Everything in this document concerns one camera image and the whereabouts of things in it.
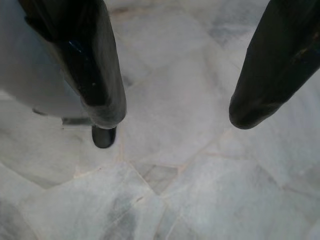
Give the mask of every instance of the marble floor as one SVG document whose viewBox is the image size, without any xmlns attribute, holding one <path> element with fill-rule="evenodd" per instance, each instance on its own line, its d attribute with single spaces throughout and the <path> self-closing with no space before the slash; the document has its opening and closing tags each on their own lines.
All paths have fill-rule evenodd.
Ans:
<svg viewBox="0 0 320 240">
<path fill-rule="evenodd" d="M 128 111 L 115 144 L 1 92 L 0 240 L 319 240 L 320 72 L 256 128 L 229 122 L 268 0 L 106 4 Z"/>
</svg>

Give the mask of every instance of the black rubber foot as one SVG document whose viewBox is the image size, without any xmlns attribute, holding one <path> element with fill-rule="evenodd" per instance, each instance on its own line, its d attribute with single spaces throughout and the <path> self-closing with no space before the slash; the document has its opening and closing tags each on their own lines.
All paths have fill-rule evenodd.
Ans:
<svg viewBox="0 0 320 240">
<path fill-rule="evenodd" d="M 100 149 L 111 147 L 116 139 L 116 129 L 116 127 L 112 129 L 103 129 L 92 126 L 92 139 L 94 144 Z"/>
</svg>

